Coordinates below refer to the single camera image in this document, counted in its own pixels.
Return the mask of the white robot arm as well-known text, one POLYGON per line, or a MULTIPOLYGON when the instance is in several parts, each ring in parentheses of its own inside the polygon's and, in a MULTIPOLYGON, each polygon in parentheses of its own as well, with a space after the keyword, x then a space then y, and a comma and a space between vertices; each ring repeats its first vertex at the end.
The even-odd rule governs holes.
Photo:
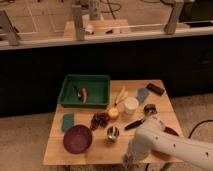
POLYGON ((165 124, 159 117, 148 117, 129 141, 123 165, 128 168, 144 160, 151 151, 157 151, 213 171, 213 143, 175 136, 164 130, 165 124))

